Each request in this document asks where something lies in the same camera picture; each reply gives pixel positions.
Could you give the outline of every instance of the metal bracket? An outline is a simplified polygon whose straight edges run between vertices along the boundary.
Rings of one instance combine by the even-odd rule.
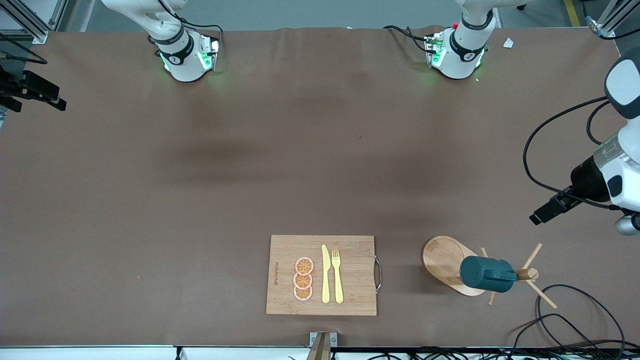
[[[337,332],[327,332],[326,334],[329,335],[329,340],[330,340],[331,347],[337,347],[338,346],[338,333]],[[314,346],[314,341],[316,340],[316,337],[318,337],[318,335],[320,335],[320,331],[310,332],[309,333],[309,346],[310,347]]]

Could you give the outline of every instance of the fork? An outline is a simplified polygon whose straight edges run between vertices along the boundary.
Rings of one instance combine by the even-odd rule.
[[[340,280],[340,250],[331,250],[331,265],[335,269],[335,301],[338,304],[344,302],[342,294],[342,281]]]

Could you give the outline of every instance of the orange slice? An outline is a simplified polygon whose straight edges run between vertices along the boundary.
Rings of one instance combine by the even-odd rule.
[[[300,275],[308,275],[314,271],[314,262],[311,259],[305,257],[299,258],[296,261],[296,272]]]
[[[293,285],[300,290],[309,289],[311,287],[311,283],[313,282],[313,278],[311,275],[293,275]]]
[[[313,288],[304,289],[304,290],[293,288],[293,296],[295,296],[296,299],[300,301],[307,301],[308,299],[311,299],[311,295],[313,294],[314,294]]]

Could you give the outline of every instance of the oval wooden board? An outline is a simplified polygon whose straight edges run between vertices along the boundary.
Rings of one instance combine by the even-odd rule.
[[[454,238],[436,236],[424,246],[422,263],[431,275],[462,295],[480,295],[484,290],[470,288],[460,279],[460,264],[467,256],[477,255]]]

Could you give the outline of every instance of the wooden cutting board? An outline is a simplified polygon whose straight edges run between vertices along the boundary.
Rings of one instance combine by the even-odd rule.
[[[322,302],[322,245],[331,256],[340,250],[340,277],[344,302],[335,301],[334,270],[329,270],[331,301]],[[272,235],[269,255],[267,314],[288,315],[377,315],[376,283],[374,280],[375,245],[373,236]],[[311,273],[312,296],[300,301],[294,296],[293,277],[299,258],[314,262]]]

